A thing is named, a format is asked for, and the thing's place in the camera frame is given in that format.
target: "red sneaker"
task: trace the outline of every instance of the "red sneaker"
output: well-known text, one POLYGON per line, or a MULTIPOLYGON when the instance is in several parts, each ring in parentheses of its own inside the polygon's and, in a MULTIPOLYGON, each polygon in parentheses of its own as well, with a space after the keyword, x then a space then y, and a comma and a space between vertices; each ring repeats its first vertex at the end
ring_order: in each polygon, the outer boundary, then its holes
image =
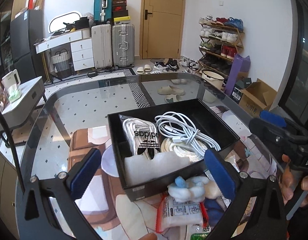
POLYGON ((237 53, 237 51, 236 51, 236 49, 234 48, 234 47, 230 47, 229 49, 228 49, 228 53, 227 53, 227 58, 229 58, 229 59, 231 59, 231 60, 233 60, 234 59, 234 57, 235 57, 235 55, 236 55, 236 53, 237 53))
POLYGON ((230 48, 228 46, 223 45, 222 46, 222 51, 221 51, 221 56, 226 57, 227 54, 228 54, 229 49, 230 48))
POLYGON ((225 22, 228 22, 229 19, 226 18, 216 18, 216 25, 224 25, 225 22))

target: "stacked shoe boxes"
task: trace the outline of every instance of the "stacked shoe boxes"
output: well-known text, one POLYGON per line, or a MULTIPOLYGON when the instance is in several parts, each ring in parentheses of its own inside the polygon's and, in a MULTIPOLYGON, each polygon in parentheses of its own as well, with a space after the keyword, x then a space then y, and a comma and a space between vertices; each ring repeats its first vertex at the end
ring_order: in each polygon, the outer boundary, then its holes
POLYGON ((115 25, 130 23, 130 16, 128 16, 126 6, 127 0, 113 0, 113 18, 115 25))

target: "silver suitcase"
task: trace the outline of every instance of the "silver suitcase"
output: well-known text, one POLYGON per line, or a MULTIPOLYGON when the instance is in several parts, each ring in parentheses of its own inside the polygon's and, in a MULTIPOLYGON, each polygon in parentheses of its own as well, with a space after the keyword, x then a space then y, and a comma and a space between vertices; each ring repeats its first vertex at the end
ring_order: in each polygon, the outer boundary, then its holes
POLYGON ((112 27, 114 66, 133 66, 135 28, 133 24, 118 24, 112 27))
POLYGON ((92 27, 92 46, 95 68, 105 68, 113 65, 110 24, 92 27))

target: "teal suitcase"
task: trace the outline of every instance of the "teal suitcase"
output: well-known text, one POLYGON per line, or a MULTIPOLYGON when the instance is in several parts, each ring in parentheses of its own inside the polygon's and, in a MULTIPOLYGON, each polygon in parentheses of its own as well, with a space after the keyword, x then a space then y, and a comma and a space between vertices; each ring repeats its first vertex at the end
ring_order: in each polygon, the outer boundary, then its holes
POLYGON ((112 18, 113 0, 94 0, 94 20, 106 22, 112 18))

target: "white dresser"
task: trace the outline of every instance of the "white dresser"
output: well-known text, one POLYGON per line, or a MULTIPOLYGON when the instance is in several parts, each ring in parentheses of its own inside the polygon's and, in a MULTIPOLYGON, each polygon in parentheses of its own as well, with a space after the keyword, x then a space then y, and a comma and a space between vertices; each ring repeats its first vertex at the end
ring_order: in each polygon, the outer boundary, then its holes
POLYGON ((94 67, 92 38, 71 42, 75 71, 94 67))

